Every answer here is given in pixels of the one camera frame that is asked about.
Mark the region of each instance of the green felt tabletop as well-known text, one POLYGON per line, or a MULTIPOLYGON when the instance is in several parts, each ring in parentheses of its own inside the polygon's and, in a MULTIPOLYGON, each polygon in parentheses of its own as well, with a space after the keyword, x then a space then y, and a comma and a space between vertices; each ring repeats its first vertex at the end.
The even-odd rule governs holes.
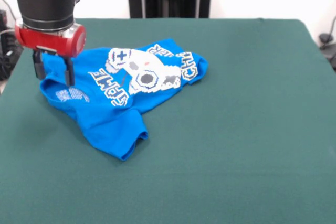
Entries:
POLYGON ((78 22, 86 48, 173 38, 207 74, 121 162, 48 105, 25 50, 0 97, 1 224, 336 223, 336 76, 302 22, 78 22))

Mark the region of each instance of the table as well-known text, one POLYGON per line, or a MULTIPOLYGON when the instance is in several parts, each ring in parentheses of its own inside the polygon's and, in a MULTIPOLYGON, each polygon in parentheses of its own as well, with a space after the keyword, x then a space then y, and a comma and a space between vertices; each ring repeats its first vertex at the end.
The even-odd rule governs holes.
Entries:
POLYGON ((86 48, 173 38, 208 72, 121 162, 48 105, 25 50, 0 97, 0 223, 336 223, 336 77, 302 22, 78 22, 86 48))

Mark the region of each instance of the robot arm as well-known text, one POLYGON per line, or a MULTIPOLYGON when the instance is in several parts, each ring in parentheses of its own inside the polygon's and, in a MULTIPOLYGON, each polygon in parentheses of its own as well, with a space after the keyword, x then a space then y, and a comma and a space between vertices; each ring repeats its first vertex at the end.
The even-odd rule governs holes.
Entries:
POLYGON ((68 85, 74 85, 71 58, 84 48, 86 29, 73 17, 79 0, 17 0, 22 18, 15 24, 15 36, 25 47, 33 50, 33 61, 38 79, 45 78, 41 52, 62 57, 67 66, 68 85))

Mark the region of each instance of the black cylindrical joint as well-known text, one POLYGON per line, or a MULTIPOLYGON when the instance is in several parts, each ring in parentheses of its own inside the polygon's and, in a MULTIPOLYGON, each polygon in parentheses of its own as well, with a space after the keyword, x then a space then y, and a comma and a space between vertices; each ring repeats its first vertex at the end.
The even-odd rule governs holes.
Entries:
POLYGON ((25 26, 40 31, 59 31, 74 23, 75 0, 17 0, 25 26))

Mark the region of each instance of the blue t-shirt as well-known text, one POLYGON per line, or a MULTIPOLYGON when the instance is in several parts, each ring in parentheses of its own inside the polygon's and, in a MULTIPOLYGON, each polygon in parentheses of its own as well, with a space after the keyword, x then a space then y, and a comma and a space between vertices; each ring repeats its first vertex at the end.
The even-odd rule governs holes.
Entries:
POLYGON ((47 77, 40 90, 64 111, 94 148, 125 161, 137 139, 147 139, 141 114, 203 78, 207 62, 184 52, 172 39, 138 49, 96 48, 73 59, 75 85, 67 86, 66 66, 44 55, 47 77))

